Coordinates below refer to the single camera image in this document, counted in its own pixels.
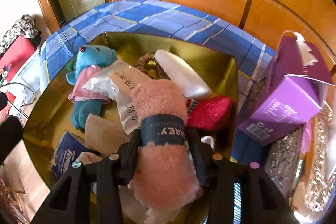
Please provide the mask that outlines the blue tissue packet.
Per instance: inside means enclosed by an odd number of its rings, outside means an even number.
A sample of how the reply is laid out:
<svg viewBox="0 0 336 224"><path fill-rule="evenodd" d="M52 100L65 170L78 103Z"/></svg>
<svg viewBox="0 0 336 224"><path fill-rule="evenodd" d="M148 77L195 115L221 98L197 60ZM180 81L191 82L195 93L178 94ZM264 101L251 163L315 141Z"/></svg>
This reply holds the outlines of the blue tissue packet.
<svg viewBox="0 0 336 224"><path fill-rule="evenodd" d="M89 151L90 149L85 146L82 138L66 131L62 135L52 155L49 164L50 172L54 174L56 180L60 179L82 152Z"/></svg>

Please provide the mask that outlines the beige fluffy cloth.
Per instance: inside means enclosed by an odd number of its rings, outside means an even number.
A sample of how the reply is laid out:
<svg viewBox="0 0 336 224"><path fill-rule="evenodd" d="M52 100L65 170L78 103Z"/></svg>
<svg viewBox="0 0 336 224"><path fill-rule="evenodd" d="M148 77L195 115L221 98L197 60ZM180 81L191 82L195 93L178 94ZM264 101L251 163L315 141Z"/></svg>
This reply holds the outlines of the beige fluffy cloth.
<svg viewBox="0 0 336 224"><path fill-rule="evenodd" d="M93 114L89 114L86 119L84 134L86 147L103 155L116 153L120 145L131 139L121 125Z"/></svg>

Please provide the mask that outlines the pink dishcloth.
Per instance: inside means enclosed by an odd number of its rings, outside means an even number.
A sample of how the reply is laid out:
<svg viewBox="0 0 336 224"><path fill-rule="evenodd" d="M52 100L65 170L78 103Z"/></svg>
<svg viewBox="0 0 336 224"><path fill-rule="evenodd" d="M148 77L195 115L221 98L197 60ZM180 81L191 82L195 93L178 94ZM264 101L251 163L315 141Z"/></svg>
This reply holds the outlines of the pink dishcloth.
<svg viewBox="0 0 336 224"><path fill-rule="evenodd" d="M145 207L180 209L196 199L200 188L185 145L185 98L171 80L139 83L131 98L141 124L141 145L129 187Z"/></svg>

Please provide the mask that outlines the red christmas stocking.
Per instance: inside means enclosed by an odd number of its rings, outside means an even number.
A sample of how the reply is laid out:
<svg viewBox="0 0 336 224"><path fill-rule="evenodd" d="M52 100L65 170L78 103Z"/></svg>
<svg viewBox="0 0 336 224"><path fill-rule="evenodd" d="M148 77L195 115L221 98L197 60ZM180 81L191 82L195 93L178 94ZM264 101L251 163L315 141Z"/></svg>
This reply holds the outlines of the red christmas stocking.
<svg viewBox="0 0 336 224"><path fill-rule="evenodd" d="M198 101L188 114L187 126L203 131L216 131L231 124L234 102L228 96L215 96Z"/></svg>

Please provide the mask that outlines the teal plush bear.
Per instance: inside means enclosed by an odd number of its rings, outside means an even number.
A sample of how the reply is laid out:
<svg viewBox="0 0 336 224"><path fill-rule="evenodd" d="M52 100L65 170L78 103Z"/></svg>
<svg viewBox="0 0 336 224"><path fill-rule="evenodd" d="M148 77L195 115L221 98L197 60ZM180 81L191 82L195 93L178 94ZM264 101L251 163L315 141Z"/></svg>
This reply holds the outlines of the teal plush bear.
<svg viewBox="0 0 336 224"><path fill-rule="evenodd" d="M71 114L72 125L80 131L85 131L88 115L99 116L102 106L109 103L109 98L103 94L84 88L84 84L102 69L112 65L117 60L117 53L106 46L80 47L73 71L66 74L67 82L73 86L68 99L73 103Z"/></svg>

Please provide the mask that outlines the white plastic wipes packet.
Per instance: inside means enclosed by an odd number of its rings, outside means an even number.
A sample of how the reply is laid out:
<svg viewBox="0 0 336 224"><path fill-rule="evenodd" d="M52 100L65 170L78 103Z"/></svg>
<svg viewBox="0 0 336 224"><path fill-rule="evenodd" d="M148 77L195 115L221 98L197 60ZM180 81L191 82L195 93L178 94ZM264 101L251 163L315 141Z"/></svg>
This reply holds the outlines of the white plastic wipes packet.
<svg viewBox="0 0 336 224"><path fill-rule="evenodd" d="M100 93L116 101L120 122L126 134L139 128L138 114L135 110L131 91L139 83L150 81L151 78L137 68L122 60L95 73L84 85L86 90Z"/></svg>

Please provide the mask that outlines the leopard satin scrunchie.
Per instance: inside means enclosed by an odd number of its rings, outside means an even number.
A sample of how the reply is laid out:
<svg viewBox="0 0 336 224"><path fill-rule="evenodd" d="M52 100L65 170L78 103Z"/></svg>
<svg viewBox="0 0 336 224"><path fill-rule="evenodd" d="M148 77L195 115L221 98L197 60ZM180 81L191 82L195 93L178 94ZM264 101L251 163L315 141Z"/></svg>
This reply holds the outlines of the leopard satin scrunchie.
<svg viewBox="0 0 336 224"><path fill-rule="evenodd" d="M135 66L139 71L149 76L151 79L169 79L162 67L154 57L154 53L146 53L141 56Z"/></svg>

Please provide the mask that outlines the ornate gold tissue box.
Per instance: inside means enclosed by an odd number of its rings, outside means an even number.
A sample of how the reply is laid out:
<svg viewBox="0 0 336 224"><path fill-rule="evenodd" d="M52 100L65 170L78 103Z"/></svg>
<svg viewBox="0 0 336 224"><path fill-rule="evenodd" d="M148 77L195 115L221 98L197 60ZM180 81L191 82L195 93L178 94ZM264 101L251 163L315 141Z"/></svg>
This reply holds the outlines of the ornate gold tissue box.
<svg viewBox="0 0 336 224"><path fill-rule="evenodd" d="M322 217L335 189L335 115L327 102L273 143L264 169L296 214L308 221Z"/></svg>

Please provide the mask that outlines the purple carton box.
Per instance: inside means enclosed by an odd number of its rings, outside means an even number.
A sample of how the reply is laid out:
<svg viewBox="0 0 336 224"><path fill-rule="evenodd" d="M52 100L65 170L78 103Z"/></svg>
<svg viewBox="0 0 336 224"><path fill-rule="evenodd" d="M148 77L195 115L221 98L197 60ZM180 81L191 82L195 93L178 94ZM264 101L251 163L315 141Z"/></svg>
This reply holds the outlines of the purple carton box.
<svg viewBox="0 0 336 224"><path fill-rule="evenodd" d="M238 129L261 145L273 143L318 114L333 84L317 46L299 32L284 31L252 88Z"/></svg>

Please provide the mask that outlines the gold metal tin tray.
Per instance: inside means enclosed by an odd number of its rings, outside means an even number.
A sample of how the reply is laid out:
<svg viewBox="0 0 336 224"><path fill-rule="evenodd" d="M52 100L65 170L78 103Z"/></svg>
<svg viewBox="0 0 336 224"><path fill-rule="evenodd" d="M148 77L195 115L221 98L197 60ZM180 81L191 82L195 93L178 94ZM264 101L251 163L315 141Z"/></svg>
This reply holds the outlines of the gold metal tin tray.
<svg viewBox="0 0 336 224"><path fill-rule="evenodd" d="M91 44L114 49L117 57L131 66L136 66L139 58L146 53L154 53L158 49L169 51L184 59L216 95L238 101L236 60L227 53L182 40L127 32L105 32ZM73 87L66 81L66 73L72 69L73 63L71 59L62 65L61 71L42 92L23 130L26 149L48 188L56 183L49 166L62 135L69 131L84 137L71 124L73 104L67 98Z"/></svg>

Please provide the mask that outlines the blue plaid tablecloth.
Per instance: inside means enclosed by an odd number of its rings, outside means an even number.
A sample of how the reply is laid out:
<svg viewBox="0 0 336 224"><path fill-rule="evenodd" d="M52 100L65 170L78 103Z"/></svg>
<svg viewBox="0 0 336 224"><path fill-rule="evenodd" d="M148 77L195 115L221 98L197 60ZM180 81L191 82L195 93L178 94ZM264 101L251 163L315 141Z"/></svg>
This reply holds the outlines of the blue plaid tablecloth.
<svg viewBox="0 0 336 224"><path fill-rule="evenodd" d="M274 56L263 42L211 14L164 1L122 0L90 9L46 39L41 49L41 91L81 46L107 31L180 39L231 54L238 65L239 114Z"/></svg>

